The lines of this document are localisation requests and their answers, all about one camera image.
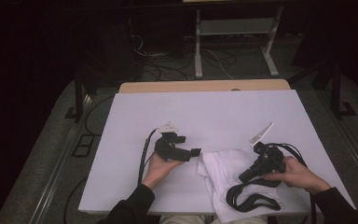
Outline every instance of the person's left hand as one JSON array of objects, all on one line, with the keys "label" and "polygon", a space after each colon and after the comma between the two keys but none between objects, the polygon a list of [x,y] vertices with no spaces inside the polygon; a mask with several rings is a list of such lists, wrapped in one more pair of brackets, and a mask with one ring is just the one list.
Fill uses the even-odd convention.
[{"label": "person's left hand", "polygon": [[155,153],[150,158],[149,168],[142,184],[152,190],[155,189],[158,183],[161,182],[173,168],[183,163],[183,161],[165,161]]}]

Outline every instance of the wire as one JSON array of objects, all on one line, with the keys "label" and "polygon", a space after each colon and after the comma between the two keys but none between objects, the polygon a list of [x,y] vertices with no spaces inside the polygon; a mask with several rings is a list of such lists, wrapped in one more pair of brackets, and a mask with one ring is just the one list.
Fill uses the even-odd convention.
[{"label": "wire", "polygon": [[145,71],[145,72],[147,72],[147,73],[151,74],[153,77],[155,77],[155,78],[156,78],[155,81],[159,81],[159,79],[160,79],[161,76],[162,76],[162,71],[161,71],[161,69],[159,69],[157,66],[155,66],[155,65],[153,65],[153,64],[145,64],[145,66],[151,66],[151,67],[156,68],[156,70],[158,71],[158,77],[156,77],[156,76],[155,76],[152,72],[150,72],[150,71]]},{"label": "wire", "polygon": [[[85,20],[86,18],[82,18],[81,20],[79,20],[75,25],[73,25],[73,27],[71,27],[69,29],[69,31],[72,31],[76,26],[78,26],[79,23],[81,23],[83,20]],[[98,65],[101,66],[101,68],[103,68],[104,70],[106,70],[107,72],[113,73],[115,75],[118,76],[124,76],[126,77],[127,74],[123,74],[121,72],[118,71],[114,71],[113,69],[109,68],[105,63],[101,62],[96,56],[94,56],[94,54],[92,54],[91,52],[89,52],[72,34],[72,32],[68,32],[67,35],[71,38],[71,41],[69,41],[68,38],[65,38],[65,41],[71,45],[71,46],[78,46],[81,50],[83,50],[83,52],[86,53],[87,56],[89,56],[94,62],[96,62]]]},{"label": "wire", "polygon": [[[286,149],[288,152],[290,152],[293,156],[296,157],[296,159],[301,162],[301,164],[303,164],[305,167],[307,167],[307,164],[305,163],[304,159],[301,156],[300,151],[290,145],[290,144],[286,144],[286,143],[282,143],[282,144],[277,144],[277,143],[268,143],[266,144],[266,146],[273,146],[273,147],[283,147],[284,149]],[[315,205],[315,199],[314,196],[310,193],[310,214],[311,214],[311,224],[316,224],[316,205]]]},{"label": "wire", "polygon": [[150,159],[152,158],[152,156],[153,156],[154,154],[156,154],[156,152],[153,152],[153,153],[149,156],[149,158],[148,158],[147,161],[145,162],[144,168],[146,167],[147,163],[150,161]]},{"label": "wire", "polygon": [[102,103],[106,102],[107,100],[113,98],[114,96],[115,96],[115,95],[113,94],[113,95],[111,95],[111,96],[109,96],[109,97],[106,97],[105,99],[103,99],[100,103],[98,103],[96,106],[94,106],[94,107],[89,111],[89,113],[88,113],[87,116],[86,116],[86,120],[84,121],[84,128],[86,129],[86,131],[87,131],[88,133],[90,133],[90,134],[92,134],[92,135],[95,135],[95,136],[102,136],[100,133],[94,133],[94,132],[90,131],[87,121],[89,120],[89,116],[90,116],[91,112],[92,112],[96,107],[98,107],[98,106],[101,105]]},{"label": "wire", "polygon": [[158,68],[158,69],[172,70],[172,71],[175,71],[175,72],[181,74],[181,76],[179,78],[172,78],[172,80],[180,80],[181,77],[184,77],[185,80],[188,80],[188,77],[193,77],[190,74],[186,74],[186,73],[180,71],[179,69],[172,68],[172,67],[169,67],[169,66],[156,64],[156,63],[145,63],[145,65],[154,66],[155,68]]},{"label": "wire", "polygon": [[[216,60],[215,57],[209,57],[209,55],[206,54],[206,55],[204,55],[204,59],[205,59],[205,61],[206,61],[208,64],[210,64],[210,65],[213,66],[213,67],[219,67],[219,66],[216,66],[216,65],[214,65],[213,63],[209,62],[208,59],[211,59],[211,60],[214,60],[214,61],[220,61],[220,63],[221,63],[222,65],[225,65],[226,68],[229,68],[231,65],[237,63],[237,57],[235,56],[235,54],[232,54],[232,53],[227,52],[227,51],[221,51],[221,53],[227,54],[228,56],[225,57],[225,58],[219,58],[219,60]],[[233,58],[233,59],[234,59],[234,62],[230,62],[230,61],[228,60],[228,59],[230,59],[230,58]]]},{"label": "wire", "polygon": [[140,49],[144,45],[144,40],[138,36],[138,35],[131,35],[131,37],[137,37],[141,41],[141,45],[138,49],[134,49],[135,52],[137,52],[139,55],[145,56],[145,57],[159,57],[159,56],[167,56],[170,55],[170,53],[156,53],[156,54],[148,54],[146,51],[140,52]]},{"label": "wire", "polygon": [[[156,65],[160,65],[160,63],[166,63],[166,62],[176,61],[176,60],[179,60],[179,58],[183,58],[183,57],[177,56],[177,57],[174,58],[174,59],[166,59],[165,61],[157,61],[157,62],[156,62],[156,61],[153,61],[153,60],[148,60],[147,62],[148,62],[148,63],[152,63],[152,64],[156,64]],[[171,68],[172,68],[172,69],[177,69],[177,70],[185,69],[185,68],[187,68],[187,67],[189,67],[189,66],[191,65],[191,63],[193,62],[193,59],[194,59],[194,53],[191,54],[190,59],[188,60],[188,62],[187,62],[184,66],[182,66],[182,67],[175,67],[175,68],[171,67]]]},{"label": "wire", "polygon": [[71,193],[70,193],[69,196],[68,196],[68,199],[66,199],[65,207],[64,207],[64,209],[63,209],[63,217],[62,217],[62,218],[63,218],[63,224],[66,224],[66,223],[67,223],[67,221],[66,221],[66,213],[67,213],[67,211],[68,211],[69,202],[71,202],[72,196],[74,195],[76,189],[77,189],[81,184],[83,184],[83,183],[87,180],[87,178],[89,178],[88,175],[87,175],[86,177],[84,177],[84,178],[76,185],[76,187],[74,187],[74,189],[72,189]]},{"label": "wire", "polygon": [[144,152],[142,153],[141,164],[139,165],[138,184],[142,183],[142,177],[144,176],[145,158],[146,158],[147,148],[149,147],[150,138],[152,137],[153,133],[156,132],[156,130],[157,129],[153,130],[149,134],[149,136],[147,137],[147,139],[145,141]]},{"label": "wire", "polygon": [[211,52],[210,50],[207,50],[207,49],[204,49],[204,50],[207,51],[207,52],[209,52],[209,53],[211,53],[211,54],[216,58],[216,60],[217,60],[217,61],[219,62],[219,64],[220,64],[220,67],[222,68],[223,72],[224,72],[229,78],[234,79],[231,75],[229,75],[229,74],[226,72],[225,68],[224,68],[223,65],[220,63],[220,59],[219,59],[213,52]]}]

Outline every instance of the black jacket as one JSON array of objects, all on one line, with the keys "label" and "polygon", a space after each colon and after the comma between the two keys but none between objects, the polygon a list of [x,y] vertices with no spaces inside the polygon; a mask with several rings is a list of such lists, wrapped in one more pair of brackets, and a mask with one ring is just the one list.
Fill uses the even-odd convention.
[{"label": "black jacket", "polygon": [[[324,214],[325,224],[358,223],[358,210],[355,210],[339,193],[331,188],[315,195],[315,202]],[[139,185],[127,200],[120,201],[109,213],[105,224],[142,224],[146,223],[147,211],[155,200],[151,189]]]}]

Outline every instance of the hand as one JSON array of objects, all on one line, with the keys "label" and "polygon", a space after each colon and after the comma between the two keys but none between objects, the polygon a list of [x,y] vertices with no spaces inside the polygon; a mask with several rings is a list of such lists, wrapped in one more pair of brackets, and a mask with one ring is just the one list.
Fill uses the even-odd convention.
[{"label": "hand", "polygon": [[163,180],[173,168],[183,163],[183,161],[165,161],[155,153],[150,158],[149,168],[142,184],[152,190],[155,189],[158,183]]},{"label": "hand", "polygon": [[304,189],[311,194],[317,194],[331,186],[314,174],[311,170],[301,164],[293,157],[285,157],[283,163],[286,164],[286,172],[282,174],[272,173],[263,175],[266,180],[280,180],[289,187]]}]

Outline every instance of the white tabletop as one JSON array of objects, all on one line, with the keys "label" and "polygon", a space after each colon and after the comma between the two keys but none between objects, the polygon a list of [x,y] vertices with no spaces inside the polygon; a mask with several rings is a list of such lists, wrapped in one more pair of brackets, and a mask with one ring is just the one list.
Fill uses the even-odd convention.
[{"label": "white tabletop", "polygon": [[[252,150],[249,139],[273,121],[274,126],[262,142],[297,147],[309,168],[337,187],[353,205],[296,91],[150,92],[115,96],[80,211],[107,213],[131,195],[137,186],[145,139],[168,121],[179,128],[178,135],[186,136],[186,142],[177,147],[201,147],[202,151]],[[160,137],[155,133],[151,138],[147,157]],[[160,183],[150,213],[214,212],[204,179],[196,174],[197,162],[198,158],[191,159]],[[285,208],[273,213],[310,211],[309,195],[304,190],[281,184],[278,193]]]}]

